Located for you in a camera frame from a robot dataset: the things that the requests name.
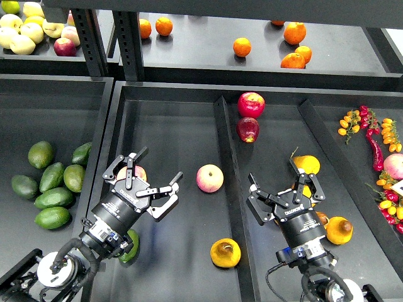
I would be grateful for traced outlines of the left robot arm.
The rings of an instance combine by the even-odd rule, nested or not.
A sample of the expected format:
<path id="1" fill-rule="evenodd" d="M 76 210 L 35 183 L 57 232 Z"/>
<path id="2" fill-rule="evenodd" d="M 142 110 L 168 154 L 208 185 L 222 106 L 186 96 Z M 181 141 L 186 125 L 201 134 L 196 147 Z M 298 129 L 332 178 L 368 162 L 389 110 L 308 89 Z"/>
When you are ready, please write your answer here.
<path id="1" fill-rule="evenodd" d="M 81 220 L 87 227 L 59 251 L 43 255 L 32 250 L 1 277 L 1 301 L 33 301 L 30 289 L 42 288 L 39 301 L 72 301 L 87 284 L 92 284 L 105 259 L 128 255 L 135 247 L 129 230 L 142 214 L 162 220 L 178 203 L 177 173 L 164 187 L 151 187 L 135 175 L 135 166 L 148 153 L 144 147 L 128 156 L 119 155 L 103 174 L 110 192 L 93 208 L 95 221 Z"/>

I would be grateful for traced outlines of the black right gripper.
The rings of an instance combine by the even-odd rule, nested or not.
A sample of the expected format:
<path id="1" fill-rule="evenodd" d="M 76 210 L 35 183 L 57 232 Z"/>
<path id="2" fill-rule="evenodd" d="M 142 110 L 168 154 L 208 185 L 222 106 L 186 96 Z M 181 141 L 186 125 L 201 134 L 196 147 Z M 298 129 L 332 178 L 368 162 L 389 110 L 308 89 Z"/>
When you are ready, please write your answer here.
<path id="1" fill-rule="evenodd" d="M 306 173 L 303 169 L 297 168 L 297 170 L 299 174 L 305 176 L 316 176 L 316 174 Z M 325 237 L 326 231 L 312 207 L 326 198 L 317 178 L 316 182 L 311 179 L 305 182 L 299 203 L 293 201 L 294 190 L 286 190 L 273 195 L 261 189 L 252 173 L 249 173 L 248 179 L 251 185 L 247 205 L 259 225 L 264 225 L 276 218 L 281 232 L 293 252 L 310 250 L 310 253 L 324 253 L 321 239 Z M 288 208 L 285 208 L 285 201 L 289 205 Z"/>

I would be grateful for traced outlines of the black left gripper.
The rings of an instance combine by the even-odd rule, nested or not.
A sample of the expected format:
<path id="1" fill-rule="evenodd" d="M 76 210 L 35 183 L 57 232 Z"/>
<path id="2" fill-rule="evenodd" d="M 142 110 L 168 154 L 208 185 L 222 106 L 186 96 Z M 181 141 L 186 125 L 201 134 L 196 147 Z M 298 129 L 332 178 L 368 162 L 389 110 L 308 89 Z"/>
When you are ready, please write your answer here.
<path id="1" fill-rule="evenodd" d="M 103 173 L 103 180 L 115 187 L 92 209 L 97 220 L 102 220 L 114 232 L 126 232 L 147 212 L 158 222 L 179 202 L 179 181 L 183 173 L 178 172 L 167 186 L 150 187 L 150 184 L 135 177 L 135 166 L 148 154 L 147 147 L 128 156 L 118 155 Z M 117 181 L 116 175 L 127 166 L 126 178 Z"/>

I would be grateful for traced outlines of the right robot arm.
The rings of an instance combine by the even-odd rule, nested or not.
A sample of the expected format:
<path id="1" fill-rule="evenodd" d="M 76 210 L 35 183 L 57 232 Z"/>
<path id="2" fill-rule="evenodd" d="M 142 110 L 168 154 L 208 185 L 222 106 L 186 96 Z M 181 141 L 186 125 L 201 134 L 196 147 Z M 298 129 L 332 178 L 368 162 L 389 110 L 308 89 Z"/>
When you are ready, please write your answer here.
<path id="1" fill-rule="evenodd" d="M 252 174 L 248 176 L 249 209 L 260 225 L 275 222 L 287 243 L 276 252 L 278 264 L 267 273 L 284 266 L 298 268 L 302 275 L 301 301 L 381 301 L 372 285 L 359 286 L 334 272 L 338 258 L 321 242 L 331 224 L 314 209 L 325 200 L 325 194 L 316 174 L 298 168 L 292 159 L 289 163 L 296 173 L 293 187 L 276 194 L 267 193 Z"/>

